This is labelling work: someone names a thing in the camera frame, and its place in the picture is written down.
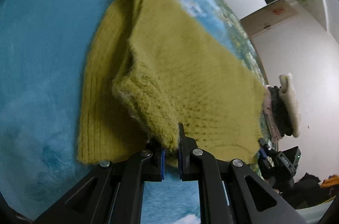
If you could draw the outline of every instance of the black metal bracket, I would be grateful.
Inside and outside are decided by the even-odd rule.
[[[101,162],[34,224],[139,224],[145,181],[163,179],[164,151],[148,146],[127,161]]]
[[[301,152],[298,146],[284,151],[275,151],[266,144],[263,138],[259,139],[258,166],[264,179],[279,191],[290,190],[294,185],[294,175],[298,168]]]
[[[224,162],[199,149],[179,124],[179,170],[198,181],[201,224],[301,224],[306,221],[240,159]]]

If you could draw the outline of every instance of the gray cloth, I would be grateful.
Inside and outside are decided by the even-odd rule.
[[[331,206],[332,202],[333,200],[314,207],[296,211],[307,221],[308,224],[316,224],[328,210],[329,206]]]

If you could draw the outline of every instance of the pink cloth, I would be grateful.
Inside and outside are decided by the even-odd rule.
[[[262,104],[262,109],[264,110],[266,122],[268,129],[272,136],[272,143],[276,144],[280,139],[282,139],[279,129],[274,121],[272,114],[272,96],[271,92],[268,89],[269,85],[265,85],[265,99]]]

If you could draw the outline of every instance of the fuzzy knit fabric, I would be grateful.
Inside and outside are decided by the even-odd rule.
[[[175,0],[115,0],[84,74],[78,159],[121,161],[178,123],[216,158],[253,162],[264,87]]]

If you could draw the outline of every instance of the white wall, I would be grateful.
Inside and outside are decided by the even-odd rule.
[[[253,38],[270,85],[291,72],[301,113],[299,138],[284,137],[279,149],[298,145],[296,180],[305,172],[325,179],[339,174],[339,45],[299,4],[300,13]]]
[[[339,1],[308,0],[302,6],[331,34],[339,43]]]

